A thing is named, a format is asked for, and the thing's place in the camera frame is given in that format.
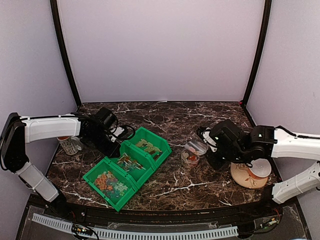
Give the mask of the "green bin mixed candies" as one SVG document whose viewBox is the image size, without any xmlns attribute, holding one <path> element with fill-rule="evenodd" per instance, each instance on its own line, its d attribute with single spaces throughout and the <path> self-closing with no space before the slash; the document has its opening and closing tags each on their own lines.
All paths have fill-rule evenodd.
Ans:
<svg viewBox="0 0 320 240">
<path fill-rule="evenodd" d="M 118 166 L 139 190 L 156 171 L 151 158 L 131 143 L 122 143 L 117 157 L 105 159 Z"/>
</svg>

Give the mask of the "green bin colourful candies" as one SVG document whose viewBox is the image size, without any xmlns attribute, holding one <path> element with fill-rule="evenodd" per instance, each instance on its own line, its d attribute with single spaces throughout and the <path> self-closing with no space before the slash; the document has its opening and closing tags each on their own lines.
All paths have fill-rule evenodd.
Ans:
<svg viewBox="0 0 320 240">
<path fill-rule="evenodd" d="M 83 179 L 117 212 L 138 191 L 129 174 L 106 159 L 97 163 L 83 176 Z"/>
</svg>

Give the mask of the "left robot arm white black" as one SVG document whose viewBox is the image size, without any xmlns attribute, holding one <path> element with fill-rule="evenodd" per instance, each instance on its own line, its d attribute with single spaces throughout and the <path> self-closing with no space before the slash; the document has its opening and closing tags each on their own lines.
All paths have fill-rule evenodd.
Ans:
<svg viewBox="0 0 320 240">
<path fill-rule="evenodd" d="M 51 204 L 51 210 L 60 218 L 71 213 L 64 194 L 30 161 L 26 144 L 60 137 L 78 137 L 107 157 L 120 155 L 120 141 L 130 140 L 136 130 L 120 125 L 108 108 L 85 115 L 79 112 L 51 116 L 20 116 L 9 114 L 0 134 L 0 167 L 10 171 Z"/>
</svg>

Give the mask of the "metal scoop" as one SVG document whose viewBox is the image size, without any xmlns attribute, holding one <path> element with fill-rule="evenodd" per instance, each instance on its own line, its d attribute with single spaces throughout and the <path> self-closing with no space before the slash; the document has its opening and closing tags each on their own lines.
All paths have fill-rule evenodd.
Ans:
<svg viewBox="0 0 320 240">
<path fill-rule="evenodd" d="M 203 156 L 209 149 L 207 145 L 195 139 L 187 142 L 184 148 L 197 156 Z"/>
</svg>

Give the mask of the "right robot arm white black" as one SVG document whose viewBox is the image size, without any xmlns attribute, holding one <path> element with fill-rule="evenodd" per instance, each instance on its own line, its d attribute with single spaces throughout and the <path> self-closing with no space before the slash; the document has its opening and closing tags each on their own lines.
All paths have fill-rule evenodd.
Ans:
<svg viewBox="0 0 320 240">
<path fill-rule="evenodd" d="M 212 128 L 200 126 L 196 134 L 208 144 L 207 161 L 215 170 L 227 162 L 252 167 L 253 162 L 258 159 L 270 161 L 297 158 L 314 161 L 303 172 L 266 188 L 263 200 L 255 205 L 255 213 L 260 217 L 266 217 L 273 211 L 275 203 L 283 204 L 293 197 L 320 187 L 319 135 L 294 133 L 280 125 L 257 125 L 245 133 L 229 119 Z"/>
</svg>

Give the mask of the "clear plastic cup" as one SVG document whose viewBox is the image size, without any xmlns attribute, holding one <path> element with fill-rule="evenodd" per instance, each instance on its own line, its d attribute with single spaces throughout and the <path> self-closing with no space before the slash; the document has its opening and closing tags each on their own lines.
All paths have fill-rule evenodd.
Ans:
<svg viewBox="0 0 320 240">
<path fill-rule="evenodd" d="M 182 165 L 186 169 L 192 169 L 196 167 L 199 163 L 199 157 L 187 149 L 184 149 L 181 152 L 180 156 L 181 156 Z"/>
</svg>

